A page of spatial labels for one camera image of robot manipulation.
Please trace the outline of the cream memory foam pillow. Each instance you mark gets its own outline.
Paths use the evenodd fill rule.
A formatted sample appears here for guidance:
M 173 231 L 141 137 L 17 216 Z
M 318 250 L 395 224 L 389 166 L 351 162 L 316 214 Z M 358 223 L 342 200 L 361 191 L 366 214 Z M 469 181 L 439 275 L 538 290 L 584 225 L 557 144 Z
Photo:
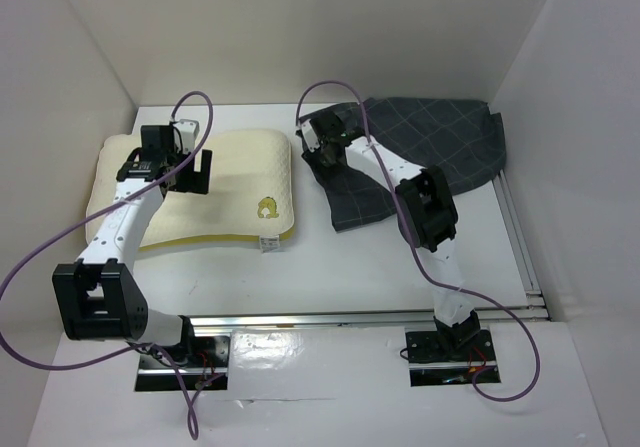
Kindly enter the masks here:
M 153 216 L 142 251 L 203 242 L 289 239 L 295 230 L 292 149 L 273 129 L 211 135 L 206 195 L 170 192 Z

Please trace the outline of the dark grey checked pillowcase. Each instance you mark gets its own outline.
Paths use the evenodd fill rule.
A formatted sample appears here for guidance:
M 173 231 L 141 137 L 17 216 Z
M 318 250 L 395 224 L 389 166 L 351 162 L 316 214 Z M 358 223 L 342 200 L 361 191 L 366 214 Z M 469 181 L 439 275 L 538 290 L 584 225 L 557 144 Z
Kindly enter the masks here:
M 505 167 L 507 150 L 502 117 L 479 100 L 368 98 L 370 133 L 384 147 L 423 167 L 440 167 L 451 193 L 459 195 L 492 181 Z M 347 231 L 395 214 L 386 188 L 363 173 L 338 167 L 325 171 L 304 154 L 324 189 L 331 224 Z

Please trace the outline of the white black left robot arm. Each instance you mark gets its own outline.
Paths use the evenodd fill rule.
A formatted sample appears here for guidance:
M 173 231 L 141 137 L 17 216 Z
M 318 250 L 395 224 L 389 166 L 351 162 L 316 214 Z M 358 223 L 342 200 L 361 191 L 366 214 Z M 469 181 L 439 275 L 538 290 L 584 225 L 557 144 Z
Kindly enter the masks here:
M 52 283 L 67 337 L 155 343 L 176 366 L 196 357 L 191 322 L 149 308 L 133 276 L 144 234 L 170 192 L 204 195 L 213 153 L 193 151 L 199 134 L 194 120 L 145 125 L 141 144 L 116 175 L 113 211 L 73 263 L 58 265 Z

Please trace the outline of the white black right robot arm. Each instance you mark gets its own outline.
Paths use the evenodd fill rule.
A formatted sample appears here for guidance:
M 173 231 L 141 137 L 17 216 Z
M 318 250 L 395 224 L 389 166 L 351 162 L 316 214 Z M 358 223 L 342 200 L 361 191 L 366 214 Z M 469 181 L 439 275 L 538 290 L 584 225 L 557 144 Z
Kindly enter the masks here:
M 448 359 L 460 358 L 480 332 L 480 322 L 462 293 L 464 280 L 455 254 L 459 216 L 442 169 L 402 158 L 363 129 L 347 128 L 332 112 L 299 122 L 297 135 L 303 159 L 323 176 L 358 171 L 397 201 L 399 230 L 429 275 L 438 351 Z

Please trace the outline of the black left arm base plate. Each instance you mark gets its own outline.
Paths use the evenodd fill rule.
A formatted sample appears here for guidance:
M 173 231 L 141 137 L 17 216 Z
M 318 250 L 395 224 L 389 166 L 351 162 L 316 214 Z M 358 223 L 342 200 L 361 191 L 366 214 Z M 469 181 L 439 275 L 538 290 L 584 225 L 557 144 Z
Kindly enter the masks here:
M 160 353 L 157 349 L 142 347 L 136 344 L 135 351 L 143 356 L 153 358 L 160 365 L 170 368 L 173 362 L 180 368 L 200 368 L 215 371 L 217 368 L 226 368 L 229 361 L 230 337 L 221 336 L 196 336 L 187 330 L 181 334 L 180 341 L 175 345 L 163 346 L 167 354 Z

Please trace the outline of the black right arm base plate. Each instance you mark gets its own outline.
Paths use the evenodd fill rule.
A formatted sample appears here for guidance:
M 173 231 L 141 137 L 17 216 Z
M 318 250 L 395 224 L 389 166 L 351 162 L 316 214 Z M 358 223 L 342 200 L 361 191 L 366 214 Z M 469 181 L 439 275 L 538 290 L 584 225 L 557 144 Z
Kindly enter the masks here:
M 441 344 L 436 331 L 406 332 L 405 339 L 408 361 L 414 364 L 496 360 L 492 337 L 486 329 L 481 330 L 457 350 L 447 350 Z

